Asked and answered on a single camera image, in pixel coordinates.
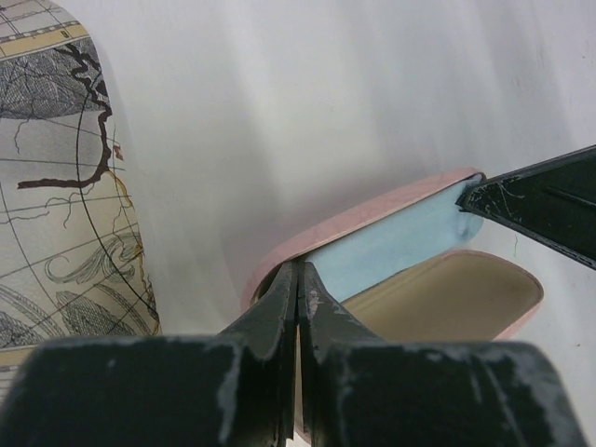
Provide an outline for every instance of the blue fabric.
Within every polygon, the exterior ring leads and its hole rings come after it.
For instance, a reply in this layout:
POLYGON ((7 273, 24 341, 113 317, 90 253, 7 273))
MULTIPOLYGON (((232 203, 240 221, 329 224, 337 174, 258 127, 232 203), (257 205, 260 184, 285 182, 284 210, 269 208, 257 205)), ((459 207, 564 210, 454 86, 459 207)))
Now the blue fabric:
POLYGON ((306 255, 327 291, 342 302, 399 271, 472 239, 482 218, 455 201, 480 175, 459 182, 306 255))

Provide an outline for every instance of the map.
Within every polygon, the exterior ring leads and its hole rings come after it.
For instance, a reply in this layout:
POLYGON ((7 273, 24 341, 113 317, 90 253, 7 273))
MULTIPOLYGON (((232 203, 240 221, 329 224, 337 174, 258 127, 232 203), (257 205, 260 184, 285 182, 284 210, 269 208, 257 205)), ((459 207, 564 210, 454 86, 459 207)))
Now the map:
POLYGON ((125 158, 84 28, 0 0, 0 348, 159 332, 125 158))

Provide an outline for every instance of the white surface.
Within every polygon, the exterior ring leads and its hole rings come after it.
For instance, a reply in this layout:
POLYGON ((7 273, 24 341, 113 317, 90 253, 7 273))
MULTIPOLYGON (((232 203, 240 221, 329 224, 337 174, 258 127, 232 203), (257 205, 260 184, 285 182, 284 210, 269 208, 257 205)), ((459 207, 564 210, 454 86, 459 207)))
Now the white surface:
MULTIPOLYGON (((221 329, 262 255, 362 199, 596 142, 594 2, 59 3, 100 51, 168 332, 221 329)), ((543 282, 519 338, 596 441, 596 273, 490 223, 473 245, 543 282)))

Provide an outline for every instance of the leaf drawing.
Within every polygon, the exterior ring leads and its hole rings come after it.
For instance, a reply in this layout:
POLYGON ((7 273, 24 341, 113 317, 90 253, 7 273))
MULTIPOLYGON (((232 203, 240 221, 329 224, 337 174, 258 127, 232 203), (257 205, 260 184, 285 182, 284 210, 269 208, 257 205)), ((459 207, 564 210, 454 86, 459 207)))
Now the leaf drawing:
POLYGON ((142 250, 138 243, 139 237, 140 235, 136 232, 110 237, 103 243, 103 247, 96 249, 85 262, 63 277, 55 275, 50 269, 52 263, 59 257, 63 258, 63 256, 51 258, 46 262, 46 275, 57 284, 73 281, 76 281, 77 284, 83 284, 94 279, 100 273, 100 270, 103 276, 111 282, 131 280, 134 277, 135 268, 130 262, 140 256, 142 250), (120 267, 115 265, 116 257, 122 264, 120 267))
POLYGON ((134 335, 134 330, 118 320, 105 307, 92 302, 85 295, 59 291, 56 298, 61 307, 64 324, 75 335, 134 335))
POLYGON ((21 323, 6 312, 0 312, 0 343, 2 347, 36 345, 44 339, 33 327, 21 323))
POLYGON ((47 337, 62 337, 64 335, 61 327, 45 310, 17 291, 0 284, 0 299, 21 312, 35 327, 45 332, 47 337))
POLYGON ((151 335, 151 331, 149 331, 149 327, 147 326, 147 323, 145 323, 144 319, 142 319, 139 312, 137 312, 137 310, 134 308, 134 305, 129 303, 124 296, 122 296, 120 293, 118 293, 111 287, 108 287, 104 284, 96 284, 95 287, 97 287, 100 291, 102 291, 106 295, 112 297, 114 299, 114 301, 116 301, 119 305, 122 306, 122 308, 124 308, 124 310, 127 311, 127 313, 130 315, 132 320, 137 324, 137 326, 141 330, 141 334, 151 335))

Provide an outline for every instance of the light blue cloth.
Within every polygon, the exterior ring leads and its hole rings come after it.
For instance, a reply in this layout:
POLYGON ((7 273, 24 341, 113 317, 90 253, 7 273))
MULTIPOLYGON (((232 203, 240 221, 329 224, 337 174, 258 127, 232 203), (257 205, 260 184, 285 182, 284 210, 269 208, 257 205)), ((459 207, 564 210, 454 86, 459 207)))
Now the light blue cloth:
POLYGON ((342 302, 361 291, 472 239, 482 218, 455 201, 480 175, 459 182, 306 255, 327 291, 342 302))

